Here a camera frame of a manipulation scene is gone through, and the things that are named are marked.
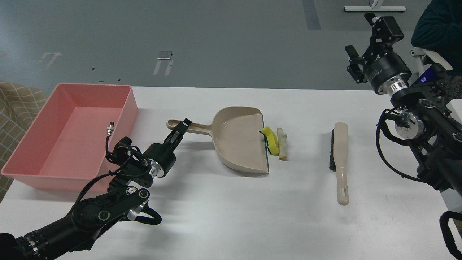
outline black bristles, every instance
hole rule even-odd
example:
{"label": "black bristles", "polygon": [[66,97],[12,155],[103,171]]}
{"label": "black bristles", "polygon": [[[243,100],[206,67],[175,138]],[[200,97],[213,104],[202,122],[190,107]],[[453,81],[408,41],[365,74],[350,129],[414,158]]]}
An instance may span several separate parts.
{"label": "black bristles", "polygon": [[330,140],[329,169],[331,169],[334,172],[337,171],[337,168],[335,167],[335,161],[334,161],[334,129],[332,129],[332,137]]}

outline table surface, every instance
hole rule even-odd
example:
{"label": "table surface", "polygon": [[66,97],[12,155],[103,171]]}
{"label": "table surface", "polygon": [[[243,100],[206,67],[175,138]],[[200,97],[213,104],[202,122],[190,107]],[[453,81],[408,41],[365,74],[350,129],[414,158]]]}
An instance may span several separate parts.
{"label": "table surface", "polygon": [[[284,129],[288,159],[268,155],[268,175],[237,173],[221,164],[209,136],[187,133],[176,164],[149,188],[160,225],[118,223],[91,251],[60,259],[451,259],[438,224],[446,211],[440,193],[400,178],[377,154],[388,95],[169,87],[134,87],[134,94],[131,138],[143,151],[165,139],[170,118],[210,124],[220,109],[243,105],[259,108],[265,126]],[[336,122],[349,127],[347,206],[337,203],[328,168]],[[415,175],[411,151],[381,140],[390,163]],[[41,228],[63,217],[76,196],[14,181],[0,204],[0,232],[17,237]]]}

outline dustpan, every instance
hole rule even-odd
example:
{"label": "dustpan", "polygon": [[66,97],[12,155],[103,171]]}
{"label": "dustpan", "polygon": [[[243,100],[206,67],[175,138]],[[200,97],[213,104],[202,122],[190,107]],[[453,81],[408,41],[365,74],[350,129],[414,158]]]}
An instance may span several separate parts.
{"label": "dustpan", "polygon": [[[181,120],[170,119],[173,129]],[[263,135],[263,115],[254,107],[230,106],[215,115],[210,125],[192,123],[188,132],[212,137],[220,161],[227,167],[247,173],[269,173]]]}

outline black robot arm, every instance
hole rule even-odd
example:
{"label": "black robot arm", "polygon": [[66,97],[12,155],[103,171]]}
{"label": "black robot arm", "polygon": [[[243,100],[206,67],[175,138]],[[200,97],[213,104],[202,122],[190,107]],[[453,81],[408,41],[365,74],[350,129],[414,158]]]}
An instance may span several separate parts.
{"label": "black robot arm", "polygon": [[[173,152],[190,125],[191,121],[185,119],[163,143],[152,144],[144,153],[131,146],[128,137],[120,140],[113,152],[106,147],[108,161],[120,167],[92,180],[62,219],[18,238],[0,234],[2,259],[52,260],[66,252],[90,250],[95,240],[119,221],[159,224],[162,218],[147,203],[149,191],[129,184],[133,181],[150,187],[154,177],[164,177],[175,163]],[[106,146],[113,127],[111,122]],[[94,183],[107,176],[114,176],[107,193],[82,200]],[[139,216],[141,213],[150,217]]]}
{"label": "black robot arm", "polygon": [[[365,18],[372,27],[371,44],[362,57],[353,46],[345,47],[350,56],[347,71],[356,83],[369,82],[375,93],[388,93],[391,97],[394,108],[385,110],[377,124],[376,143],[381,159],[403,178],[427,183],[435,190],[452,188],[462,196],[462,125],[451,117],[451,111],[442,102],[446,70],[433,64],[409,85],[411,73],[392,49],[394,43],[403,39],[395,19],[376,17],[373,13],[367,13]],[[391,134],[386,120],[394,121],[401,138]],[[380,149],[380,131],[389,140],[410,147],[419,163],[417,177],[396,170],[385,160]],[[454,257],[462,259],[448,227],[450,218],[462,220],[462,215],[448,211],[440,218],[446,247]]]}

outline pink basket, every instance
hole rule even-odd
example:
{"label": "pink basket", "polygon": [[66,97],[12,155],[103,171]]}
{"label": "pink basket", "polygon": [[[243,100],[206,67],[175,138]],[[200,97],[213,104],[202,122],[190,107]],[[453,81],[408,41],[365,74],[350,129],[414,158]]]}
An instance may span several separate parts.
{"label": "pink basket", "polygon": [[[106,128],[115,122],[109,150],[129,136],[138,114],[131,86],[59,84],[3,167],[1,174],[37,189],[80,191],[117,165],[106,161]],[[106,191],[111,177],[92,191]]]}

